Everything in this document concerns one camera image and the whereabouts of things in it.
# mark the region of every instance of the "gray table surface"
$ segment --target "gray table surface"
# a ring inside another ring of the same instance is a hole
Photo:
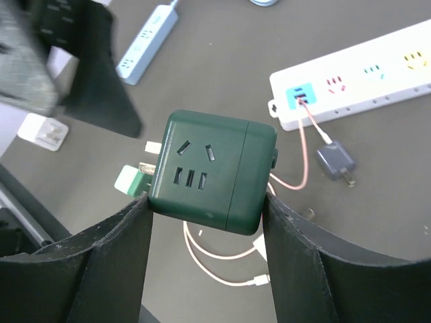
[[[117,60],[158,3],[111,3],[119,19]],[[131,200],[114,189],[116,177],[125,164],[156,162],[145,142],[161,141],[177,109],[277,127],[274,173],[298,182],[298,132],[283,132],[269,116],[269,75],[429,19],[430,10],[427,0],[280,0],[269,8],[247,0],[183,0],[166,44],[139,85],[127,88],[145,121],[142,138],[63,118],[71,132],[59,152],[16,139],[0,161],[73,233]],[[326,122],[322,127],[358,162],[357,186],[329,181],[311,158],[308,186],[290,192],[275,184],[280,199],[298,212],[312,208],[317,224],[362,247],[412,260],[431,256],[430,103],[426,96]],[[322,143],[313,129],[306,134],[312,155]],[[252,240],[207,228],[199,239],[225,254],[246,250]],[[201,258],[232,280],[267,270],[258,254],[235,262]],[[275,322],[268,285],[232,288],[211,280],[187,253],[181,222],[162,216],[154,221],[143,303],[162,322]]]

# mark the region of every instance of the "charging cable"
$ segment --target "charging cable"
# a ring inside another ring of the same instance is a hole
[[[271,185],[270,182],[268,182],[268,188],[269,188],[269,191],[276,196],[274,187]],[[212,279],[218,281],[219,283],[227,285],[227,286],[231,286],[231,287],[243,287],[243,286],[251,286],[251,285],[262,286],[262,285],[266,285],[270,282],[270,278],[269,278],[268,274],[259,275],[259,276],[256,276],[249,281],[244,281],[241,283],[233,283],[231,281],[226,281],[226,280],[218,277],[217,275],[213,274],[208,268],[206,268],[199,261],[199,259],[197,259],[195,253],[193,252],[193,249],[191,248],[190,242],[196,247],[196,249],[198,249],[203,254],[205,254],[211,258],[219,259],[219,260],[236,260],[236,259],[244,258],[245,256],[248,256],[249,254],[252,254],[254,251],[257,250],[254,245],[251,249],[248,249],[247,251],[245,251],[241,254],[236,254],[233,256],[220,256],[218,254],[212,254],[211,252],[205,250],[196,242],[196,240],[193,238],[193,236],[190,233],[189,226],[187,225],[186,221],[183,221],[183,233],[184,233],[184,239],[186,242],[186,247],[187,247],[187,250],[189,251],[189,253],[191,255],[191,258],[196,262],[196,264],[199,266],[200,269],[202,269],[202,271],[204,273],[206,273],[208,276],[210,276]]]
[[[298,99],[298,102],[301,106],[304,107],[305,111],[307,112],[308,117],[311,120],[312,125],[316,128],[317,132],[319,133],[319,135],[322,137],[323,141],[327,144],[330,145],[332,144],[332,139],[330,138],[330,136],[328,136],[328,134],[322,130],[322,128],[317,124],[316,120],[314,119],[314,117],[312,116],[310,109],[308,109],[308,106],[306,105],[306,103],[302,100],[302,99]]]
[[[203,270],[204,273],[206,273],[208,276],[210,276],[212,279],[218,281],[219,283],[223,284],[223,285],[227,285],[227,286],[231,286],[231,287],[244,287],[244,286],[252,286],[252,285],[256,285],[256,286],[262,286],[262,285],[266,285],[270,282],[270,278],[268,274],[263,274],[263,275],[259,275],[254,277],[253,279],[249,280],[249,281],[243,281],[240,283],[233,283],[231,281],[225,281],[224,279],[221,279],[220,277],[218,277],[217,275],[213,274],[211,271],[209,271],[200,261],[199,259],[197,259],[195,253],[193,252],[191,246],[190,246],[190,242],[189,242],[189,238],[187,235],[187,223],[186,221],[184,221],[183,223],[183,231],[184,231],[184,239],[186,241],[186,247],[191,255],[191,258],[196,262],[196,264]]]
[[[299,110],[301,108],[301,106],[306,107],[306,104],[304,101],[302,101],[300,98],[298,98],[298,100],[296,101],[296,109]],[[301,146],[302,146],[302,160],[304,162],[304,171],[302,173],[302,181],[299,185],[294,186],[294,185],[290,185],[282,180],[280,180],[277,176],[275,176],[274,174],[270,173],[269,176],[271,176],[271,178],[273,178],[275,181],[277,181],[279,184],[283,185],[286,188],[289,188],[290,190],[302,190],[308,182],[308,149],[307,149],[307,140],[305,137],[305,131],[304,131],[304,125],[302,124],[302,119],[299,117],[299,113],[298,113],[298,124],[299,124],[299,134],[301,137]]]

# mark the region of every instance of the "white power strip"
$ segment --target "white power strip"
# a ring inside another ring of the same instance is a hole
[[[158,5],[117,65],[119,77],[136,85],[178,21],[176,1]]]
[[[431,20],[273,73],[269,113],[286,131],[431,93]]]

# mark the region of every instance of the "usb port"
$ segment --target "usb port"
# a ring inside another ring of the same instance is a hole
[[[290,110],[296,109],[296,102],[298,101],[298,98],[302,99],[302,101],[304,101],[308,105],[317,102],[316,94],[314,93],[311,83],[287,89],[286,98],[288,99],[288,105]]]

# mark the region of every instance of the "plug prong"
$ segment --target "plug prong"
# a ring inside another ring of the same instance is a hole
[[[352,174],[345,168],[341,170],[341,175],[343,176],[345,182],[349,187],[353,187],[356,184],[355,178],[352,176]]]
[[[314,211],[312,209],[308,208],[307,210],[305,210],[305,212],[302,214],[302,216],[305,217],[307,220],[311,221],[314,219],[316,214],[314,213]]]

